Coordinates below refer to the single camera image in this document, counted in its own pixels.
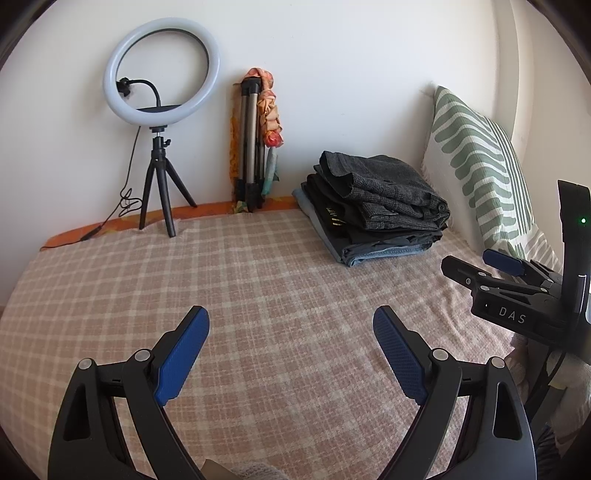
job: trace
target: bedspread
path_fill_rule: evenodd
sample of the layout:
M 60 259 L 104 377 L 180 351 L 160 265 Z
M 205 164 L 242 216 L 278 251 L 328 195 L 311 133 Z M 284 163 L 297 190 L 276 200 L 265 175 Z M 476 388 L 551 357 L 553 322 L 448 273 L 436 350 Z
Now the bedspread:
M 124 361 L 192 305 L 208 309 L 210 335 L 166 406 L 187 451 L 198 465 L 261 461 L 294 480 L 374 480 L 412 422 L 417 406 L 372 332 L 380 305 L 457 359 L 509 351 L 510 332 L 473 317 L 469 292 L 441 273 L 450 254 L 482 266 L 450 231 L 425 254 L 354 268 L 335 263 L 298 210 L 186 220 L 177 232 L 169 239 L 156 223 L 44 251 L 19 280 L 0 320 L 0 424 L 40 478 L 77 362 Z M 136 466 L 150 473 L 117 405 Z

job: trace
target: orange bed sheet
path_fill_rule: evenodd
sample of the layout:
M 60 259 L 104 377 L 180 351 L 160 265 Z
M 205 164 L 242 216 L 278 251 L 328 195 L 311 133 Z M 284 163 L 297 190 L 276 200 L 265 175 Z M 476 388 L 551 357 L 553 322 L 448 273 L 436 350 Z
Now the orange bed sheet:
M 173 218 L 187 220 L 191 218 L 199 218 L 199 217 L 207 217 L 212 215 L 225 215 L 233 213 L 235 203 L 234 202 L 217 202 L 217 203 L 205 203 L 203 205 L 198 205 L 197 207 L 176 207 L 173 208 Z M 298 208 L 297 202 L 293 197 L 278 197 L 275 199 L 267 199 L 263 208 L 261 209 L 263 212 L 270 212 L 273 210 L 290 210 Z M 153 212 L 148 212 L 146 217 L 146 225 L 150 225 L 151 223 L 156 223 L 162 220 L 164 217 L 162 215 L 162 210 L 155 210 Z M 68 232 L 60 233 L 59 235 L 52 236 L 45 245 L 41 247 L 41 250 L 45 250 L 47 248 L 55 248 L 59 247 L 60 245 L 67 245 L 72 244 L 80 240 L 82 235 L 91 231 L 94 227 L 97 227 L 101 224 L 93 223 L 91 225 L 86 225 L 81 228 L 76 228 L 74 230 L 70 230 Z M 102 230 L 95 235 L 95 237 L 106 235 L 107 233 L 111 232 L 122 232 L 124 230 L 129 230 L 132 228 L 137 228 L 139 225 L 139 215 L 129 215 L 127 217 L 122 218 L 115 218 L 109 220 Z

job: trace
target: stack of folded clothes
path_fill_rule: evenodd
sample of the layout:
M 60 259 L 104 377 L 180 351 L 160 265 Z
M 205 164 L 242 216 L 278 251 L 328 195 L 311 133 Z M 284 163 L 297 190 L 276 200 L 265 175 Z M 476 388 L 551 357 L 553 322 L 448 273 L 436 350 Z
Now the stack of folded clothes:
M 337 261 L 418 254 L 443 236 L 447 203 L 403 161 L 325 151 L 314 170 L 293 195 Z

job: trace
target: green and white pillow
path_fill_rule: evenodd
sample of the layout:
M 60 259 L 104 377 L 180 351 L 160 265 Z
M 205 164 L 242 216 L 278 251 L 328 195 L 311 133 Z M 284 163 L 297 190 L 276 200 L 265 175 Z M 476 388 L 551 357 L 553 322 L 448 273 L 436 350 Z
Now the green and white pillow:
M 438 87 L 423 174 L 452 213 L 450 228 L 477 253 L 493 248 L 551 268 L 560 261 L 534 223 L 530 196 L 503 129 Z

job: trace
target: tripod leg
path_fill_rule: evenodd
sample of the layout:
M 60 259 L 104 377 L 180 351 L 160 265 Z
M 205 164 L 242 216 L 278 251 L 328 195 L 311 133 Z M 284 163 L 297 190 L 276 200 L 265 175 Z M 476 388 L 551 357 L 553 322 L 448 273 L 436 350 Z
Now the tripod leg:
M 152 180 L 154 179 L 154 163 L 150 162 L 146 172 L 146 181 L 144 183 L 144 194 L 142 195 L 142 208 L 139 212 L 139 229 L 143 230 L 146 226 L 146 213 L 148 213 L 148 201 L 150 200 L 150 190 L 152 189 Z
M 168 173 L 168 175 L 170 175 L 170 179 L 177 186 L 180 193 L 183 194 L 183 197 L 185 197 L 187 203 L 191 207 L 196 207 L 197 203 L 195 203 L 195 200 L 193 200 L 193 197 L 191 197 L 191 194 L 187 190 L 187 187 L 184 185 L 183 181 L 181 180 L 181 177 L 178 176 L 177 171 L 174 169 L 169 159 L 166 159 L 166 172 Z
M 160 202 L 162 203 L 162 213 L 166 230 L 170 238 L 176 236 L 174 231 L 173 213 L 170 209 L 170 198 L 168 197 L 168 184 L 166 182 L 166 159 L 156 162 L 156 180 L 158 180 L 158 190 L 160 191 Z

